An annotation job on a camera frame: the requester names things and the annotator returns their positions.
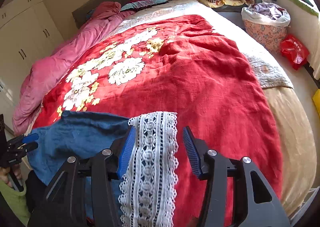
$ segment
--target white wardrobe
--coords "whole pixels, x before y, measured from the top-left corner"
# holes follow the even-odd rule
[[[61,42],[42,0],[13,0],[0,8],[0,114],[9,128],[32,64],[51,55]]]

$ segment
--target pink blanket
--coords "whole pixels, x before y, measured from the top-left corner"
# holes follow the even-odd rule
[[[33,64],[30,74],[21,86],[20,102],[12,117],[15,135],[26,132],[43,97],[56,86],[73,63],[126,17],[135,13],[131,10],[120,12],[120,9],[118,2],[102,2],[72,39],[57,47],[51,56]]]

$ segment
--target white lace trim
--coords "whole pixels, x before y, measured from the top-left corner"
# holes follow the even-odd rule
[[[173,227],[178,182],[177,114],[157,111],[131,118],[136,128],[124,181],[119,187],[123,227]]]

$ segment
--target red bag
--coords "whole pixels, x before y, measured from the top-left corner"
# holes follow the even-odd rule
[[[285,56],[290,61],[295,70],[307,63],[308,49],[292,34],[287,35],[280,43],[280,50],[282,56]]]

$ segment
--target metal bolt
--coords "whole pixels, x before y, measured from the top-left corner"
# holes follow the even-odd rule
[[[215,150],[208,150],[208,155],[214,157],[217,155],[217,152]]]
[[[68,163],[73,163],[75,160],[76,160],[75,157],[69,157],[69,158],[67,159]]]
[[[108,156],[108,155],[110,155],[111,154],[111,150],[110,149],[106,149],[106,150],[103,150],[102,151],[102,155],[104,155],[104,156]]]
[[[244,158],[242,158],[242,160],[243,160],[243,162],[245,162],[247,164],[251,163],[251,158],[244,157]]]

